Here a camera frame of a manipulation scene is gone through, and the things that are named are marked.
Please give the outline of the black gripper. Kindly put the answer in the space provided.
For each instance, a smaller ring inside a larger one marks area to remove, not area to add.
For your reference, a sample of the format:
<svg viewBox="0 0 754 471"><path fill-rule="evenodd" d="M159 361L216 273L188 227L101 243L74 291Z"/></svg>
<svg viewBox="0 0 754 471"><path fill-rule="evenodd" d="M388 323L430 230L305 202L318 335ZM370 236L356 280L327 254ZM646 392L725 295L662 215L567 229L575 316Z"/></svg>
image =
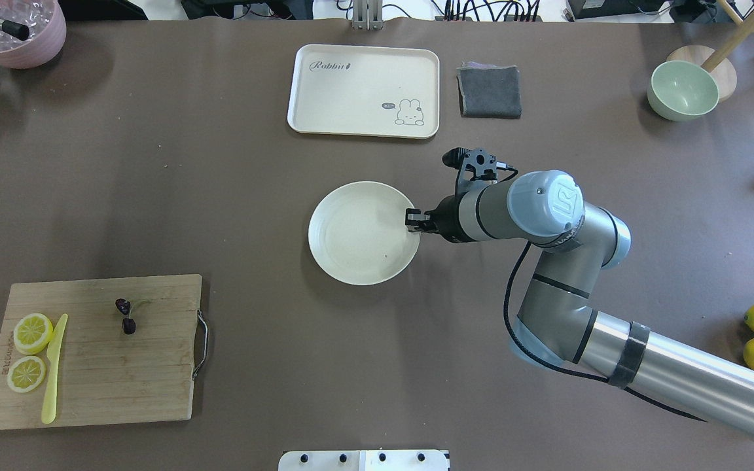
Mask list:
<svg viewBox="0 0 754 471"><path fill-rule="evenodd" d="M448 196L436 208L422 212L421 209L406 209L406 227L408 232L437 234L446 241L461 243L461 224L458 219L460 200Z"/></svg>

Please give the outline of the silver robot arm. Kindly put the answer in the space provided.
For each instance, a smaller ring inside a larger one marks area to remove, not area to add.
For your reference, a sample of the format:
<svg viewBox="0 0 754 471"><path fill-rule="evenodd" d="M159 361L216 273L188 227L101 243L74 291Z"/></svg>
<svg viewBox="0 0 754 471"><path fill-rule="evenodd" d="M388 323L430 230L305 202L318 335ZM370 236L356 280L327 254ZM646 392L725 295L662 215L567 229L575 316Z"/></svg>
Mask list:
<svg viewBox="0 0 754 471"><path fill-rule="evenodd" d="M568 173L459 180L436 208L409 206L404 218L410 232L453 243L521 239L541 251L518 312L503 301L509 339L527 360L754 440L753 370L595 301L602 272L625 259L632 236L619 217L586 202Z"/></svg>

